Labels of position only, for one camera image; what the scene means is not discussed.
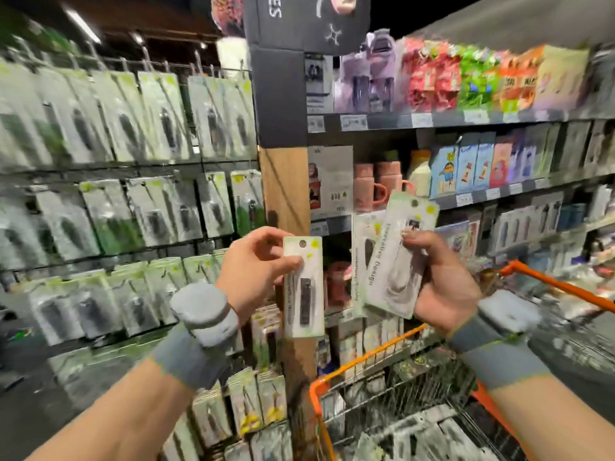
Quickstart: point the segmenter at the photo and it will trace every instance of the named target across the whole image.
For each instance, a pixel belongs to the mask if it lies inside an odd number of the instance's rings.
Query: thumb
[[[267,262],[271,267],[271,276],[276,279],[281,275],[286,275],[296,271],[303,265],[303,258],[300,255],[287,255]]]
[[[448,244],[433,231],[402,231],[404,246],[412,249],[422,247],[429,255],[432,265],[456,265],[459,263],[457,255],[450,250]]]

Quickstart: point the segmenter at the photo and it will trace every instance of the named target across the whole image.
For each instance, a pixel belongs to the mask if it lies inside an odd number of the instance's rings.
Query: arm
[[[615,427],[550,374],[524,341],[503,341],[477,315],[481,292],[464,265],[433,232],[404,234],[429,256],[430,281],[414,313],[448,336],[488,388],[531,461],[612,459]]]
[[[216,288],[199,283],[182,288],[173,296],[173,310],[181,310],[181,317],[195,317],[199,309],[207,308],[205,301],[221,295],[231,306],[228,315],[234,315],[235,324],[244,324],[263,304],[274,283],[301,265],[299,256],[282,257],[284,236],[290,234],[265,227],[235,241],[226,253]],[[205,286],[213,290],[199,294]],[[203,344],[211,341],[216,325],[191,327],[190,331],[183,324],[173,328],[151,356],[28,460],[155,459],[196,390],[211,388],[227,365],[228,340]]]

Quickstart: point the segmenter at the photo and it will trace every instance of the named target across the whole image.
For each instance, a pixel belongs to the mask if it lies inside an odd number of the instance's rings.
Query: person's right hand
[[[402,231],[404,246],[422,247],[429,262],[414,315],[448,334],[472,317],[482,297],[479,286],[445,240],[432,231]]]

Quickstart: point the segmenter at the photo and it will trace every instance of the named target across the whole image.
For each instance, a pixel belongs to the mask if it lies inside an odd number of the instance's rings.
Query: mug handle
[[[374,205],[382,205],[386,203],[387,198],[389,196],[389,191],[386,188],[386,186],[383,184],[380,184],[379,182],[375,182],[374,188],[376,189],[376,196],[378,196],[379,193],[382,194],[381,198],[378,198],[374,201]]]
[[[414,189],[414,184],[412,184],[410,181],[406,181],[405,179],[402,179],[402,190],[404,190],[404,184],[408,187],[407,192],[409,192],[412,195],[416,194],[416,191]]]

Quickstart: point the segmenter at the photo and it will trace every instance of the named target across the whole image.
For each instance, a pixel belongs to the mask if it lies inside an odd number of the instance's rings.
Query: person's left hand
[[[282,275],[301,267],[300,255],[282,256],[286,236],[293,235],[264,226],[234,241],[226,252],[216,287],[227,295],[241,325],[263,305],[273,285],[281,284]]]

